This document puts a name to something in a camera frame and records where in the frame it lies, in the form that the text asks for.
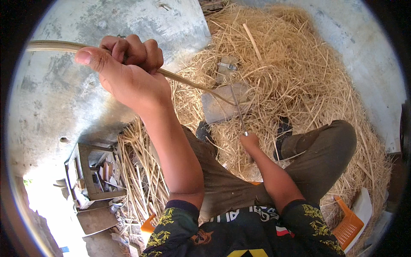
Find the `dry straw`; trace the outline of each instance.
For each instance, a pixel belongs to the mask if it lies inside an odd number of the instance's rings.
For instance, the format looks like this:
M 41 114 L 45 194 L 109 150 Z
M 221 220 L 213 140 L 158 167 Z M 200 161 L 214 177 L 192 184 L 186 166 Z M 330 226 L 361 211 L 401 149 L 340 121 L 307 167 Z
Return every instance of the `dry straw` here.
M 258 135 L 261 147 L 268 156 L 272 158 L 275 140 L 279 136 L 276 131 L 280 116 L 289 117 L 294 134 L 308 132 L 336 119 L 346 120 L 354 126 L 356 153 L 346 171 L 320 202 L 324 218 L 333 229 L 341 221 L 342 213 L 332 200 L 332 195 L 341 196 L 350 207 L 360 188 L 368 189 L 373 216 L 359 243 L 350 251 L 349 254 L 353 255 L 370 235 L 384 208 L 391 165 L 384 145 L 366 118 L 338 53 L 320 38 L 309 16 L 300 9 L 280 5 L 265 9 L 227 5 L 206 19 L 212 42 L 207 49 L 198 52 L 179 75 L 214 89 L 217 87 L 217 62 L 223 56 L 235 56 L 239 60 L 239 71 L 230 79 L 245 81 L 251 86 L 249 100 L 242 104 L 254 104 L 254 108 L 244 115 L 244 122 L 248 131 Z M 243 24 L 255 40 L 261 60 Z M 174 108 L 181 124 L 195 131 L 198 123 L 204 120 L 200 98 L 203 92 L 176 81 L 170 83 Z M 211 128 L 219 148 L 219 162 L 226 164 L 230 172 L 244 180 L 261 181 L 256 165 L 247 161 L 238 140 L 242 133 L 238 118 L 214 124 Z M 159 213 L 164 208 L 167 191 L 158 165 L 147 151 L 148 140 L 138 120 L 119 136 L 119 145 L 123 144 L 122 150 L 127 152 L 123 154 L 125 158 L 141 153 L 150 181 L 150 193 L 146 193 L 144 188 L 141 190 L 136 182 L 127 186 L 137 191 L 133 194 L 140 205 L 152 202 Z M 292 159 L 277 163 L 285 167 L 290 161 Z M 124 167 L 127 170 L 132 164 L 128 165 Z M 140 200 L 141 194 L 150 196 L 144 202 Z M 148 207 L 136 206 L 136 209 L 139 212 L 147 209 L 150 213 Z

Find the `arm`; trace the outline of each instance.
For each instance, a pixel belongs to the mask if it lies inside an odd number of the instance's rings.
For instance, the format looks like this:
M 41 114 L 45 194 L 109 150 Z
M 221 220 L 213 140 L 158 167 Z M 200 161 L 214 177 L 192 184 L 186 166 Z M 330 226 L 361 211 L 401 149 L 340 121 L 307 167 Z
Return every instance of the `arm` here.
M 275 207 L 282 213 L 283 208 L 293 200 L 305 199 L 291 177 L 280 166 L 275 164 L 260 148 L 259 139 L 255 134 L 240 136 L 245 150 L 257 163 L 264 187 L 273 199 Z
M 102 86 L 143 120 L 158 152 L 170 200 L 184 200 L 200 209 L 203 172 L 174 113 L 170 85 L 156 72 L 164 62 L 157 42 L 142 43 L 136 35 L 107 36 L 100 48 L 84 47 L 74 59 L 97 71 Z

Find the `orange plastic basket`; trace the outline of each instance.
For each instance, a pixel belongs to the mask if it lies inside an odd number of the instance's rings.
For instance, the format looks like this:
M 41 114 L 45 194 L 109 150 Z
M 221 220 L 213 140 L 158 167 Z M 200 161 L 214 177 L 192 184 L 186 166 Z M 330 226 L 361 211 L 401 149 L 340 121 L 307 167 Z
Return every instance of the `orange plastic basket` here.
M 347 205 L 345 205 L 341 197 L 334 195 L 334 199 L 343 210 L 345 217 L 332 231 L 332 233 L 338 239 L 342 249 L 345 250 L 355 236 L 360 232 L 364 226 L 364 223 L 347 207 Z

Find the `finger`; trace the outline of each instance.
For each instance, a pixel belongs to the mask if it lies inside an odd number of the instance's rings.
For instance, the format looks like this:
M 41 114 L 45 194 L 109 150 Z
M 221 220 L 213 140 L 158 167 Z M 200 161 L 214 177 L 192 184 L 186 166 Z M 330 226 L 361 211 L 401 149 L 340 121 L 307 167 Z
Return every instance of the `finger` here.
M 147 53 L 147 58 L 145 62 L 140 65 L 145 71 L 152 71 L 157 66 L 157 59 L 158 59 L 158 45 L 157 41 L 154 39 L 149 39 L 143 43 L 145 47 L 145 52 Z
M 101 48 L 83 47 L 76 53 L 74 60 L 97 71 L 109 83 L 126 83 L 132 77 L 127 66 L 116 61 L 106 50 Z
M 129 48 L 129 43 L 121 37 L 105 36 L 100 43 L 100 48 L 110 50 L 111 56 L 122 63 L 124 54 Z
M 156 69 L 161 68 L 161 66 L 163 66 L 164 64 L 164 58 L 163 58 L 163 51 L 161 50 L 161 48 L 157 48 L 157 66 Z
M 140 38 L 133 34 L 127 36 L 125 40 L 129 43 L 129 48 L 127 49 L 127 61 L 125 64 L 142 64 L 147 57 L 147 53 L 145 52 L 145 47 Z

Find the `shoe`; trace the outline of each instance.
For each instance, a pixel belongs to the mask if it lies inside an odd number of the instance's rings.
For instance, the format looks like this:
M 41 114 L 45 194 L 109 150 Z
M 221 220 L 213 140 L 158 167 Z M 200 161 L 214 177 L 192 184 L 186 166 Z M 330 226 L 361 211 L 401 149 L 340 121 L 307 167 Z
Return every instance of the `shoe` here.
M 289 119 L 287 117 L 280 116 L 280 123 L 278 124 L 277 135 L 280 135 L 280 134 L 282 134 L 282 135 L 280 137 L 278 137 L 276 142 L 275 142 L 275 147 L 276 147 L 277 152 L 278 152 L 279 160 L 284 160 L 284 158 L 281 156 L 281 146 L 282 146 L 282 143 L 284 142 L 284 140 L 287 137 L 290 137 L 293 134 L 293 132 L 291 131 L 292 129 L 293 129 L 293 126 L 291 125 Z M 274 159 L 276 161 L 278 161 L 276 151 L 274 151 L 273 156 L 274 156 Z
M 208 125 L 208 123 L 206 123 L 205 121 L 200 121 L 199 123 L 199 127 L 196 130 L 196 137 L 201 140 L 204 141 L 206 143 L 213 143 L 213 148 L 215 150 L 215 154 L 217 155 L 217 147 L 215 146 L 215 142 L 212 139 L 211 136 L 211 130 L 210 130 L 210 125 Z

